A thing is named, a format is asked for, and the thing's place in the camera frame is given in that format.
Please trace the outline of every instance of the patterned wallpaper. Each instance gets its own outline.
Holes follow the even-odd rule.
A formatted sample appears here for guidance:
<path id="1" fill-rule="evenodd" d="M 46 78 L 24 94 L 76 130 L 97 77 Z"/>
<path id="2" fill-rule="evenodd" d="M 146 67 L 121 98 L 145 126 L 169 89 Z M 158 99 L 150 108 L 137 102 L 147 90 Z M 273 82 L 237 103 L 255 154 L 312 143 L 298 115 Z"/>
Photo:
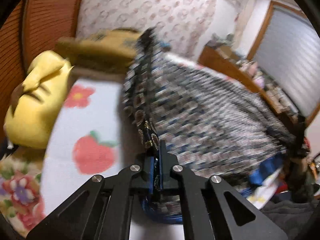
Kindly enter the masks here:
<path id="1" fill-rule="evenodd" d="M 100 29 L 156 26 L 172 50 L 192 57 L 199 38 L 208 29 L 216 0 L 82 0 L 78 37 Z"/>

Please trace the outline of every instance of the blue trim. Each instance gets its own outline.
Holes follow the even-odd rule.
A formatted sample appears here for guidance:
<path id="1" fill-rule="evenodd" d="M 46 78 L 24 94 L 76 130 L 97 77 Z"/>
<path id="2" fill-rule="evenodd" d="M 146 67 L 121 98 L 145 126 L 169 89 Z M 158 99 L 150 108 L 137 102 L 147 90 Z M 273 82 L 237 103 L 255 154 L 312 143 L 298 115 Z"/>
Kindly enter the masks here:
<path id="1" fill-rule="evenodd" d="M 163 190 L 162 154 L 161 154 L 161 151 L 162 151 L 162 149 L 160 147 L 159 148 L 160 189 Z"/>
<path id="2" fill-rule="evenodd" d="M 151 157 L 151 171 L 150 171 L 150 186 L 149 186 L 149 190 L 150 190 L 150 194 L 152 195 L 153 193 L 153 173 L 154 173 L 154 157 Z"/>
<path id="3" fill-rule="evenodd" d="M 259 168 L 253 171 L 248 177 L 248 181 L 251 184 L 260 187 L 263 185 L 263 181 L 282 165 L 283 155 L 281 153 L 277 153 L 275 156 L 270 157 L 260 163 Z"/>
<path id="4" fill-rule="evenodd" d="M 148 199 L 143 198 L 141 201 L 141 207 L 143 211 L 147 214 L 147 216 L 158 223 L 163 223 L 163 224 L 182 224 L 182 215 L 164 215 L 161 214 L 154 209 L 150 208 Z"/>

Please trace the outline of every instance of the window blind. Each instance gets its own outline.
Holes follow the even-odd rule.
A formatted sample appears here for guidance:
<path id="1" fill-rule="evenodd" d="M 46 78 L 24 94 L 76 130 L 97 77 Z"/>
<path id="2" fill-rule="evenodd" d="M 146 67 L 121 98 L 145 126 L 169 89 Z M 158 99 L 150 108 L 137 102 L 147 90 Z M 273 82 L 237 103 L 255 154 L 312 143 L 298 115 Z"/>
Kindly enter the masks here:
<path id="1" fill-rule="evenodd" d="M 320 101 L 320 38 L 307 19 L 275 6 L 253 59 L 305 117 L 313 112 Z"/>

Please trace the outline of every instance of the red flower print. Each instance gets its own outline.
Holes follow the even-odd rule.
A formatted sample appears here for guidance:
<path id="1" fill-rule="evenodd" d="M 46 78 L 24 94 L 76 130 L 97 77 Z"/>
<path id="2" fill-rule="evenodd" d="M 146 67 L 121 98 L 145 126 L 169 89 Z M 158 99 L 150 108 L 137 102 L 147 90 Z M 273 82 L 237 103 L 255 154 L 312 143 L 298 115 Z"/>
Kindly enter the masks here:
<path id="1" fill-rule="evenodd" d="M 17 213 L 18 219 L 23 223 L 23 226 L 27 230 L 32 230 L 37 224 L 39 224 L 44 218 L 44 204 L 42 198 L 39 198 L 39 203 L 34 206 L 32 212 L 28 212 L 23 215 Z"/>
<path id="2" fill-rule="evenodd" d="M 81 137 L 75 144 L 72 156 L 78 171 L 81 174 L 101 173 L 115 163 L 113 147 L 115 142 L 99 142 L 97 133 Z"/>
<path id="3" fill-rule="evenodd" d="M 91 96 L 94 92 L 94 88 L 85 88 L 81 85 L 74 85 L 71 88 L 66 101 L 64 102 L 64 106 L 67 108 L 85 108 L 90 103 L 89 96 Z"/>

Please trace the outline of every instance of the metal screw head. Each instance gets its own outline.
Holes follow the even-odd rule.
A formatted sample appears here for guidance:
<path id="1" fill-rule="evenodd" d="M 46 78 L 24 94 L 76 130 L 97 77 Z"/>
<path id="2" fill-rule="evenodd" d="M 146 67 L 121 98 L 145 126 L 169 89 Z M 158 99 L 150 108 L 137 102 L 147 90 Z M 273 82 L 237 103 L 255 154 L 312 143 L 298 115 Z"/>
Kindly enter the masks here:
<path id="1" fill-rule="evenodd" d="M 219 176 L 217 176 L 217 175 L 214 175 L 214 176 L 211 177 L 211 181 L 213 183 L 220 183 L 221 182 L 221 178 Z"/>
<path id="2" fill-rule="evenodd" d="M 174 165 L 172 169 L 176 172 L 180 172 L 183 170 L 183 167 L 181 165 Z"/>
<path id="3" fill-rule="evenodd" d="M 93 182 L 100 182 L 100 181 L 102 181 L 102 176 L 94 175 L 91 179 Z"/>
<path id="4" fill-rule="evenodd" d="M 139 165 L 131 165 L 131 167 L 130 167 L 130 170 L 132 170 L 132 171 L 138 171 L 138 170 L 140 170 L 140 166 Z"/>

